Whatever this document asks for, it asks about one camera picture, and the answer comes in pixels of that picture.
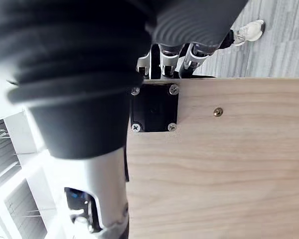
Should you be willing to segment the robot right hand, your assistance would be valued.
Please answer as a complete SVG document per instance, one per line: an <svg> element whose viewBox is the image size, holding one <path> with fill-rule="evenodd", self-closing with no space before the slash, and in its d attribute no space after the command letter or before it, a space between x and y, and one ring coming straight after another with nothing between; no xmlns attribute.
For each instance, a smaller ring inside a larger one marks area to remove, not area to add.
<svg viewBox="0 0 299 239"><path fill-rule="evenodd" d="M215 51L244 0L0 0L0 79L31 112L83 239L126 239L137 61L153 44Z"/></svg>

